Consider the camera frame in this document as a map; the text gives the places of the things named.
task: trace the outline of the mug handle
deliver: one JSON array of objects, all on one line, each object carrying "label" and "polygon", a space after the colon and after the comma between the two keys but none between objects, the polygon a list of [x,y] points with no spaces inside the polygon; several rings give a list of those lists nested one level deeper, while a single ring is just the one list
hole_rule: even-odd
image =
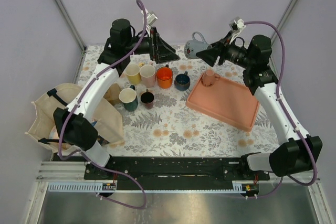
[{"label": "mug handle", "polygon": [[195,34],[198,34],[198,35],[200,36],[202,42],[205,43],[205,44],[207,44],[207,42],[206,42],[204,36],[203,36],[199,31],[195,31],[195,32],[193,32],[193,34],[191,34],[191,37],[193,38],[193,40],[197,40],[197,39],[195,38]]}]

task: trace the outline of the brown mug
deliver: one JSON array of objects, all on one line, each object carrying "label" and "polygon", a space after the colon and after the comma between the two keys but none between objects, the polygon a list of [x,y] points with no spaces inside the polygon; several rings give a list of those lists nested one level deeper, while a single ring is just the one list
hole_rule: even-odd
[{"label": "brown mug", "polygon": [[215,71],[212,69],[208,69],[202,74],[202,85],[211,87],[219,79],[219,74],[215,73]]}]

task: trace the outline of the table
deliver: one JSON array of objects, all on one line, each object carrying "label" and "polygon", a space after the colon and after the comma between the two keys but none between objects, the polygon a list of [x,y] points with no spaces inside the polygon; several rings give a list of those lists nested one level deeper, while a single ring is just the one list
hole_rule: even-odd
[{"label": "table", "polygon": [[[169,89],[161,89],[156,84],[149,88],[155,96],[151,110],[140,102],[134,112],[126,111],[122,104],[116,105],[115,108],[123,116],[125,143],[122,146],[106,145],[108,153],[114,156],[240,157],[251,152],[272,152],[279,146],[274,128],[262,106],[249,133],[186,107],[189,93],[208,65],[199,59],[187,59],[183,45],[173,47],[181,59],[170,62],[169,67],[173,70],[174,78],[178,73],[188,71],[190,88],[181,92],[174,84]],[[78,85],[83,87],[90,78],[102,51],[103,46],[88,47]],[[150,57],[134,55],[131,62],[149,63]],[[164,64],[154,66],[158,69]],[[244,84],[241,67],[227,61],[213,69],[223,77]],[[124,74],[117,83],[122,89],[130,86]],[[138,84],[136,90],[139,99],[146,87]]]}]

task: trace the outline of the cup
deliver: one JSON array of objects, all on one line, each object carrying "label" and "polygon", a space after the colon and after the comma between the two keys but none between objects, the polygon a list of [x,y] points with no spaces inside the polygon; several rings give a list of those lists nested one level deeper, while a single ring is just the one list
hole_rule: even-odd
[{"label": "cup", "polygon": [[175,87],[180,91],[185,91],[190,87],[190,77],[188,72],[180,73],[175,77]]},{"label": "cup", "polygon": [[143,93],[140,97],[141,102],[145,105],[145,108],[150,110],[154,106],[154,95],[146,89],[146,92]]},{"label": "cup", "polygon": [[219,79],[220,75],[212,69],[208,69],[202,74],[202,84],[206,87],[212,86]]},{"label": "cup", "polygon": [[146,88],[151,88],[155,85],[156,82],[156,75],[155,75],[156,69],[153,66],[153,63],[148,65],[143,65],[140,68],[140,76],[143,84],[146,86]]},{"label": "cup", "polygon": [[122,102],[126,110],[134,111],[138,107],[138,97],[136,94],[134,85],[120,91],[119,100]]},{"label": "cup", "polygon": [[169,68],[168,65],[159,68],[156,72],[156,77],[158,78],[158,85],[162,89],[169,88],[173,83],[173,70]]},{"label": "cup", "polygon": [[141,81],[140,77],[140,66],[141,64],[130,63],[125,68],[125,74],[129,82],[133,85],[137,85]]},{"label": "cup", "polygon": [[[202,41],[197,40],[195,38],[195,34],[198,34]],[[188,40],[184,46],[184,55],[188,59],[198,59],[196,53],[212,48],[212,46],[206,42],[205,38],[199,31],[193,32],[191,37],[193,40]]]}]

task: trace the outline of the pink tray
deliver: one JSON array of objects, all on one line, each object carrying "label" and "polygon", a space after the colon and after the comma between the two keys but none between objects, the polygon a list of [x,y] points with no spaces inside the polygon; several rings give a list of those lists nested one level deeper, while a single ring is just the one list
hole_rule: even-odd
[{"label": "pink tray", "polygon": [[251,95],[250,90],[223,77],[213,86],[205,87],[202,85],[201,77],[187,99],[187,107],[241,130],[251,131],[259,102]]}]

